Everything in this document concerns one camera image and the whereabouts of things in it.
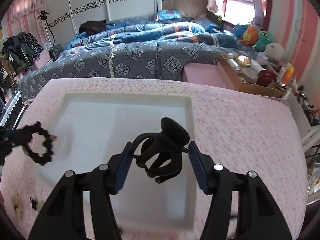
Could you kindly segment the pink floral tablecloth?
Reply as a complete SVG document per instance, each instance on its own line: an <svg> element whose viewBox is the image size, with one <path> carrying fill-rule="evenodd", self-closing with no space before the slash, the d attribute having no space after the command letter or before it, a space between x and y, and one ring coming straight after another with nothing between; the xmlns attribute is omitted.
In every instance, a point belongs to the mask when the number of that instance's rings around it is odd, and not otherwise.
<svg viewBox="0 0 320 240"><path fill-rule="evenodd" d="M66 93L124 93L177 95L191 98L195 141L201 153L232 172L256 171L277 202L293 239L301 231L307 177L300 135L289 107L279 101L233 90L168 80L79 78L50 80L24 114L20 127L45 123ZM1 177L1 204L24 237L37 217L30 197L46 200L52 187L31 174L32 162L15 148L5 161ZM22 211L14 211L11 198ZM210 206L210 196L197 189L195 223L191 232L153 233L124 230L123 239L199 239Z"/></svg>

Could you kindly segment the white shelf unit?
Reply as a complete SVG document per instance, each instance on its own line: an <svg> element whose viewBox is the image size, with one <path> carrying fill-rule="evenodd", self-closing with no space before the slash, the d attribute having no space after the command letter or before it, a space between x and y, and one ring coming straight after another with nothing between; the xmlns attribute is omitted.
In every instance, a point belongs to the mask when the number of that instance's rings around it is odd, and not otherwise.
<svg viewBox="0 0 320 240"><path fill-rule="evenodd" d="M287 98L290 111L296 122L300 138L303 139L311 130L311 125L296 97L290 93Z"/></svg>

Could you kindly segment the pink curtain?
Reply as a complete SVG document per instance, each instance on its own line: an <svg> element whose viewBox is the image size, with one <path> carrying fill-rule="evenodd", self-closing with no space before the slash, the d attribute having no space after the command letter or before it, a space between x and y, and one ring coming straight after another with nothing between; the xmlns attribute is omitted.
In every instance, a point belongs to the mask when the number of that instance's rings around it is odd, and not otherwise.
<svg viewBox="0 0 320 240"><path fill-rule="evenodd" d="M40 18L42 0L14 0L1 21L4 37L21 32L31 33L40 43L48 42L44 23Z"/></svg>

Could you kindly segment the black tripod stand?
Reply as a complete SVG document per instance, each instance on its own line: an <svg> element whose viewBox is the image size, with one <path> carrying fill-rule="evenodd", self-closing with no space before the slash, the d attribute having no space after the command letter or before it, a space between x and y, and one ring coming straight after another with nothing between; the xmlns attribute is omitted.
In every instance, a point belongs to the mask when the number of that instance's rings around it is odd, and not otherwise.
<svg viewBox="0 0 320 240"><path fill-rule="evenodd" d="M37 19L40 19L41 21L44 22L44 29L46 32L47 40L49 42L48 52L49 52L50 58L54 62L60 56L60 54L62 52L62 46L61 46L61 44L56 43L55 35L54 35L54 33L48 23L48 15L49 15L48 12L41 10L40 16Z"/></svg>

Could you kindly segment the black clothing on bed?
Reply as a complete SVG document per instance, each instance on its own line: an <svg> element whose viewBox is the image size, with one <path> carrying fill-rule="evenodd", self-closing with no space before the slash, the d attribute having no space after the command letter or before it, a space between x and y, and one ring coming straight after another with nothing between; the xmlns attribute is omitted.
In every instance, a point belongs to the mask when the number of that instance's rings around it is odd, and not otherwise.
<svg viewBox="0 0 320 240"><path fill-rule="evenodd" d="M87 36L95 35L105 31L106 21L87 21L80 25L79 33L85 33Z"/></svg>

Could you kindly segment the red round jar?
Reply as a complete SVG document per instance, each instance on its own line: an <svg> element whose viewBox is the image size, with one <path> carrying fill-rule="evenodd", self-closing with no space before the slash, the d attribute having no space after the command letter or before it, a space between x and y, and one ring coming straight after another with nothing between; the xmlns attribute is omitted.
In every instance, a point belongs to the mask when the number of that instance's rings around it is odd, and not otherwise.
<svg viewBox="0 0 320 240"><path fill-rule="evenodd" d="M274 75L269 70L263 69L257 78L257 84L263 87L268 87L274 80Z"/></svg>

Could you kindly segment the orange bottle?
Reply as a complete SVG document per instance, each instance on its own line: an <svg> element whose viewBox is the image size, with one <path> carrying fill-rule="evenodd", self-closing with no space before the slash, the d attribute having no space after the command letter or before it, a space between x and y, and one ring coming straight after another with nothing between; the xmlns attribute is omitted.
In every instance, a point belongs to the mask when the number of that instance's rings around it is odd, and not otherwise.
<svg viewBox="0 0 320 240"><path fill-rule="evenodd" d="M288 64L284 74L281 77L281 82L288 85L293 77L294 71L295 71L295 69L294 69L293 65Z"/></svg>

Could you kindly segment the white plush toy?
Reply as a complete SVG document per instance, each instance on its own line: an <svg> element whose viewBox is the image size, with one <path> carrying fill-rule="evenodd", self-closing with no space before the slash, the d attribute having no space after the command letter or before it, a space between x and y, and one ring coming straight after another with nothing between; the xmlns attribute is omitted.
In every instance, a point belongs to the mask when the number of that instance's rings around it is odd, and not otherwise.
<svg viewBox="0 0 320 240"><path fill-rule="evenodd" d="M280 44L273 42L265 47L264 53L270 61L280 61L284 57L285 49Z"/></svg>

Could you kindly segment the grey patterned bed sheet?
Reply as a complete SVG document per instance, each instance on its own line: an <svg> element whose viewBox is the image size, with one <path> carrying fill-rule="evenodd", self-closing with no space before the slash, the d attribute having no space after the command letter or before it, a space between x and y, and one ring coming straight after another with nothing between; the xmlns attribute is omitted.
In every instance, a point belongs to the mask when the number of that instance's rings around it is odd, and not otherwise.
<svg viewBox="0 0 320 240"><path fill-rule="evenodd" d="M222 54L254 58L244 48L223 48L205 43L148 41L111 47L80 47L65 51L55 62L35 70L19 83L21 99L33 100L52 79L115 77L121 79L180 80L189 63L217 64Z"/></svg>

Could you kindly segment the green plush toy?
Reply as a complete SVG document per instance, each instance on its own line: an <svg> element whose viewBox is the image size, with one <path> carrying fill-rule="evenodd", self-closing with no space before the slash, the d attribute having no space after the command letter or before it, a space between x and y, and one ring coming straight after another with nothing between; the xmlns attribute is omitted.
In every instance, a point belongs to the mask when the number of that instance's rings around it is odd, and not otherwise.
<svg viewBox="0 0 320 240"><path fill-rule="evenodd" d="M258 33L258 40L255 42L255 50L257 52L265 51L265 48L268 44L274 42L274 38L269 31L260 31Z"/></svg>

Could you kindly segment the orange plush toy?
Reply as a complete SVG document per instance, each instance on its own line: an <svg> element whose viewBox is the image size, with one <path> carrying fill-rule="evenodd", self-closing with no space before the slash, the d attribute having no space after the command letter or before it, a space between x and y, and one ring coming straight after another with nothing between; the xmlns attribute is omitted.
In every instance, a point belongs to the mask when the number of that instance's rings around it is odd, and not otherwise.
<svg viewBox="0 0 320 240"><path fill-rule="evenodd" d="M258 40L258 32L250 25L244 32L241 42L246 46L253 46Z"/></svg>

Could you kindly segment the blue plush toy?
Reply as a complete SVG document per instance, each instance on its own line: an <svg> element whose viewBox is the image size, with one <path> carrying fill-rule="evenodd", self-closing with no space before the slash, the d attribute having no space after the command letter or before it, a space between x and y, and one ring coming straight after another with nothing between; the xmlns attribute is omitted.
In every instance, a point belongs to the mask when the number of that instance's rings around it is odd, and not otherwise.
<svg viewBox="0 0 320 240"><path fill-rule="evenodd" d="M242 38L244 35L244 32L247 30L248 25L244 24L236 24L233 29L232 29L232 33L237 37L237 38Z"/></svg>

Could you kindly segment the beige pillow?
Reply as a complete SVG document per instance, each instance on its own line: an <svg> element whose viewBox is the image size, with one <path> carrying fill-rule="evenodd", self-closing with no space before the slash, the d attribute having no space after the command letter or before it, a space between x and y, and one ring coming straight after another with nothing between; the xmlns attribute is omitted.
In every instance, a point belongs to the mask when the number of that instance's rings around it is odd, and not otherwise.
<svg viewBox="0 0 320 240"><path fill-rule="evenodd" d="M202 18L207 16L207 0L173 0L174 9L185 18Z"/></svg>

